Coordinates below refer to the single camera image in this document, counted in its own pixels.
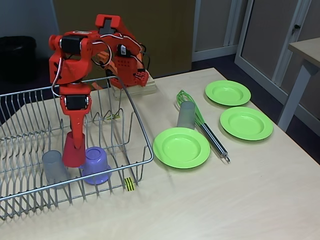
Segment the red cup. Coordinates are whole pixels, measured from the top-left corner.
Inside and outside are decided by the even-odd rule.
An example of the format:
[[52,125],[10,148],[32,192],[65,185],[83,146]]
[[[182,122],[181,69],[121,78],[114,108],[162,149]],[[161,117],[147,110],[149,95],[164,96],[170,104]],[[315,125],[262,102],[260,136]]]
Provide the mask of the red cup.
[[68,168],[78,168],[85,164],[86,161],[86,148],[85,148],[85,135],[82,133],[82,144],[79,149],[75,147],[72,132],[66,135],[63,155],[63,164]]

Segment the black trash bin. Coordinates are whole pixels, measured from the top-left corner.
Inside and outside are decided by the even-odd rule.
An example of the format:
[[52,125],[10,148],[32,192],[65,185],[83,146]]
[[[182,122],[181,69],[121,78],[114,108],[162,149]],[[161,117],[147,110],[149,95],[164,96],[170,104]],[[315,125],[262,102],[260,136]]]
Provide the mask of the black trash bin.
[[12,84],[36,78],[36,40],[30,36],[0,37],[0,80]]

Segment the table leg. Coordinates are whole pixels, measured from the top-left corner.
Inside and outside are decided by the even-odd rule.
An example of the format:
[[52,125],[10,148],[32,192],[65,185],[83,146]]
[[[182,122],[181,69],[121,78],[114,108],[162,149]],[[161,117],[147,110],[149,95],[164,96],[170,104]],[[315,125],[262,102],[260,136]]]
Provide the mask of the table leg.
[[286,99],[284,107],[282,108],[280,118],[278,120],[278,126],[284,132],[287,131],[291,119],[293,118],[297,106],[300,102],[302,95],[307,87],[307,84],[311,76],[318,72],[319,68],[307,60],[304,60],[300,69],[299,75],[294,83],[290,95]]

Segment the gray wall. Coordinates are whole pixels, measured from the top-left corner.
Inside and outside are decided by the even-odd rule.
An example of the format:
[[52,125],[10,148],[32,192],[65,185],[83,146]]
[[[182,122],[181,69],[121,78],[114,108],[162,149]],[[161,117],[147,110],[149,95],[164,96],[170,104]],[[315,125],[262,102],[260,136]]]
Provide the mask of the gray wall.
[[201,0],[195,51],[224,45],[232,0]]
[[[320,0],[312,0],[306,19],[298,41],[307,39],[320,38]],[[288,69],[283,78],[281,88],[290,93],[297,76],[299,74],[300,67],[303,59],[298,54],[293,54],[288,66]],[[320,72],[313,76],[301,99],[301,104],[314,116],[320,119]]]
[[37,56],[51,56],[48,39],[58,33],[51,0],[1,0],[0,23],[0,37],[31,36],[37,43]]

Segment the door handle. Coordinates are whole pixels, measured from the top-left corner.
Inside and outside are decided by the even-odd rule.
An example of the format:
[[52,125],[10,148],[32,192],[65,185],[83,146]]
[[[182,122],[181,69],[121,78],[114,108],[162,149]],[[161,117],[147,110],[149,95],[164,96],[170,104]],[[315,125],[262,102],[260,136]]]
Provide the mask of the door handle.
[[291,35],[293,35],[297,30],[300,30],[300,29],[301,29],[301,25],[295,24],[295,25],[293,26]]

